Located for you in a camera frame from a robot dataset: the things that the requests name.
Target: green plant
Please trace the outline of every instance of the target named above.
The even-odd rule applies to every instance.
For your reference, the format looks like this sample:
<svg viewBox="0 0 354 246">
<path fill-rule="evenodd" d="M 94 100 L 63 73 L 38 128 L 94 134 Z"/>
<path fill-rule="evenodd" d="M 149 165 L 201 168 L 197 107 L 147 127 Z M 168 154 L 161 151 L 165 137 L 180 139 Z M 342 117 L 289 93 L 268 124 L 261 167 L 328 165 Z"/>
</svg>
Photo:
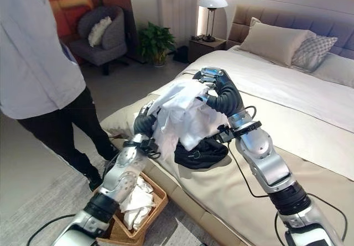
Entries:
<svg viewBox="0 0 354 246">
<path fill-rule="evenodd" d="M 175 50 L 174 38 L 169 28 L 162 28 L 149 22 L 147 28 L 139 31 L 139 52 L 154 65 L 163 65 L 166 60 L 166 51 Z"/>
</svg>

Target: carpet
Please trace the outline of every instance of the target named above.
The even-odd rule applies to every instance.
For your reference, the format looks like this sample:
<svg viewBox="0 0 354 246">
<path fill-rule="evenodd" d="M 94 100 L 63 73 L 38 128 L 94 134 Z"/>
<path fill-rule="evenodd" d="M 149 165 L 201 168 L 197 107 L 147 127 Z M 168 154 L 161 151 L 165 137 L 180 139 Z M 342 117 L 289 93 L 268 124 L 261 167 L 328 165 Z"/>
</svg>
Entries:
<svg viewBox="0 0 354 246">
<path fill-rule="evenodd" d="M 97 151 L 88 154 L 91 163 L 103 172 L 104 162 Z M 0 245 L 24 246 L 30 236 L 46 222 L 84 208 L 92 192 L 81 174 L 69 170 L 58 177 L 45 190 L 38 193 L 8 219 L 1 219 Z M 70 222 L 70 218 L 50 224 L 40 232 L 31 245 L 49 246 Z M 175 203 L 169 201 L 161 214 L 148 228 L 144 246 L 178 245 L 208 246 L 218 244 Z"/>
</svg>

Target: woven basket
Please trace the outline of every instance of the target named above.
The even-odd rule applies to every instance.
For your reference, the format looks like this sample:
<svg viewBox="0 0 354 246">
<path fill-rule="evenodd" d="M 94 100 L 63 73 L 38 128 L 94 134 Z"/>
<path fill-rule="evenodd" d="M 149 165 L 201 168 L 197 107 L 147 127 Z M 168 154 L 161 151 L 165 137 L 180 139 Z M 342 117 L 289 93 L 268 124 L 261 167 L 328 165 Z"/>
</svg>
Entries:
<svg viewBox="0 0 354 246">
<path fill-rule="evenodd" d="M 122 230 L 114 219 L 111 220 L 110 228 L 107 230 L 103 238 L 96 238 L 99 245 L 119 245 L 119 246 L 143 246 L 145 240 L 145 233 L 142 233 L 139 238 L 131 239 Z"/>
<path fill-rule="evenodd" d="M 122 246 L 142 246 L 145 239 L 145 233 L 152 222 L 157 218 L 160 212 L 168 203 L 167 194 L 147 175 L 141 173 L 140 176 L 151 185 L 153 188 L 154 207 L 149 212 L 149 215 L 143 220 L 138 230 L 128 230 L 123 223 L 124 214 L 119 210 L 113 216 L 109 229 L 102 238 L 97 238 L 98 242 L 116 244 Z"/>
<path fill-rule="evenodd" d="M 149 212 L 149 215 L 143 220 L 143 223 L 140 225 L 138 230 L 128 230 L 127 227 L 123 223 L 124 219 L 124 214 L 121 213 L 120 211 L 116 212 L 116 215 L 113 216 L 113 219 L 116 221 L 118 225 L 122 228 L 122 230 L 125 232 L 128 238 L 131 239 L 137 239 L 139 238 L 143 233 L 146 232 L 147 228 L 153 223 L 153 221 L 157 218 L 157 216 L 161 213 L 161 211 L 164 209 L 164 207 L 168 203 L 168 198 L 167 194 L 164 190 L 161 189 L 160 186 L 158 186 L 155 182 L 153 182 L 152 179 L 150 179 L 146 174 L 143 172 L 140 174 L 140 176 L 151 185 L 153 188 L 153 201 L 154 201 L 154 207 Z"/>
</svg>

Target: white lamp shade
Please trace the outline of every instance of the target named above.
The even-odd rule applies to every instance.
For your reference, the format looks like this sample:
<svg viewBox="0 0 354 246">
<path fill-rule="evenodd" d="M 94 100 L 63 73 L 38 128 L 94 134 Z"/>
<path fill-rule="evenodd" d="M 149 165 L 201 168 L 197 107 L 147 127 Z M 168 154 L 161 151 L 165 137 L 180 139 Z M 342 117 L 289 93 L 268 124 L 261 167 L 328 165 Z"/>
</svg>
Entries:
<svg viewBox="0 0 354 246">
<path fill-rule="evenodd" d="M 222 8 L 227 7 L 226 0 L 199 0 L 199 6 L 207 8 Z"/>
</svg>

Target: gray armchair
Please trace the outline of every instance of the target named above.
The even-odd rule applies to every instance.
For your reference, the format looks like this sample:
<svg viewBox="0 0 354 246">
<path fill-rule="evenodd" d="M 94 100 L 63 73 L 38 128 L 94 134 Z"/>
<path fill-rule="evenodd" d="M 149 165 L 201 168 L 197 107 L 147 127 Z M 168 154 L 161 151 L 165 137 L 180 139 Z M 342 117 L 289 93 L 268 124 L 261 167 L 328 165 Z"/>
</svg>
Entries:
<svg viewBox="0 0 354 246">
<path fill-rule="evenodd" d="M 92 27 L 102 18 L 111 17 L 112 23 L 102 37 L 102 44 L 91 47 L 88 36 Z M 124 12 L 119 6 L 97 7 L 86 13 L 77 25 L 79 40 L 69 44 L 71 51 L 96 66 L 102 66 L 103 74 L 109 74 L 110 61 L 127 52 L 124 33 Z"/>
</svg>

